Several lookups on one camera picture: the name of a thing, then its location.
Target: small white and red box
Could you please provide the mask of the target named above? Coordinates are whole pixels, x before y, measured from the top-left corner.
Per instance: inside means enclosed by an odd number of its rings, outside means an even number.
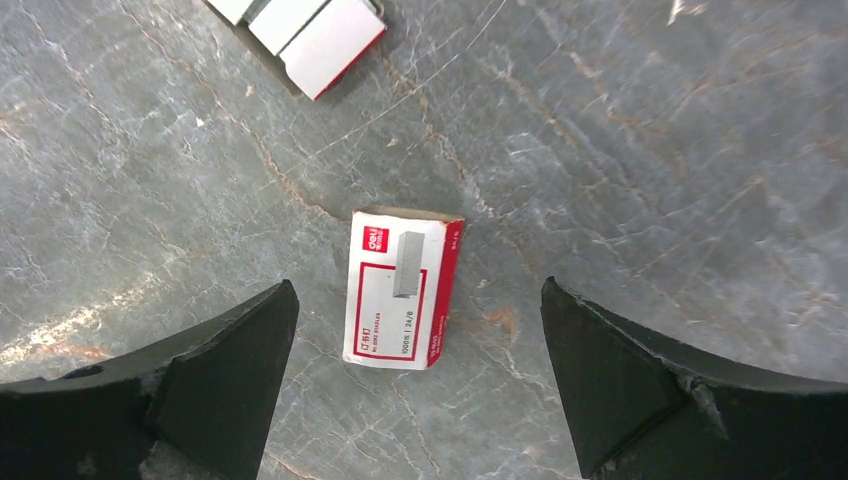
[[[436,363],[464,225],[407,208],[353,213],[344,361],[404,370]]]

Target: stone tabletop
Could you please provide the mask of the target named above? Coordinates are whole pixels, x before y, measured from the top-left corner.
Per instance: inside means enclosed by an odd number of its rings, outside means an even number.
[[[200,0],[0,5],[0,381],[289,278],[261,479],[576,479],[549,275],[700,348],[848,381],[844,0],[384,3],[386,37],[315,103]],[[340,360],[370,203],[468,219],[429,371]],[[147,477],[207,477],[157,449]]]

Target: red box side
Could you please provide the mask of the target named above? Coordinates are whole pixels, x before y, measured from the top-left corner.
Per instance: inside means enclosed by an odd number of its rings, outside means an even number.
[[[353,354],[360,357],[377,358],[380,360],[398,360],[401,362],[414,362],[418,350],[418,332],[421,330],[421,313],[424,309],[424,287],[427,286],[427,270],[421,269],[421,295],[418,299],[418,317],[415,322],[415,335],[413,335],[412,358],[393,357],[390,355],[374,355],[359,351],[359,314],[362,308],[362,284],[365,281],[365,268],[382,268],[383,270],[394,270],[394,265],[380,265],[377,263],[362,262],[359,266],[359,291],[356,293],[356,331],[353,333]]]
[[[427,367],[431,367],[442,356],[442,344],[445,337],[445,324],[450,311],[450,297],[456,264],[459,259],[459,244],[462,240],[464,220],[448,224],[445,231],[445,248],[442,250],[442,268],[436,289],[436,302],[433,306],[433,328],[430,332],[430,346],[427,348]]]

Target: red logo square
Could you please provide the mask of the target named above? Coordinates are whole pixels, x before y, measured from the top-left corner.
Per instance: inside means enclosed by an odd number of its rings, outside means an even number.
[[[389,229],[365,227],[362,249],[368,252],[386,253],[389,250]]]

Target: stack of white boxes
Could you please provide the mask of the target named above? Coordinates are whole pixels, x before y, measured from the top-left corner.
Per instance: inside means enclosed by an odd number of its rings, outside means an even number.
[[[326,92],[386,32],[369,0],[209,0],[233,25],[261,7],[248,28],[310,99]]]

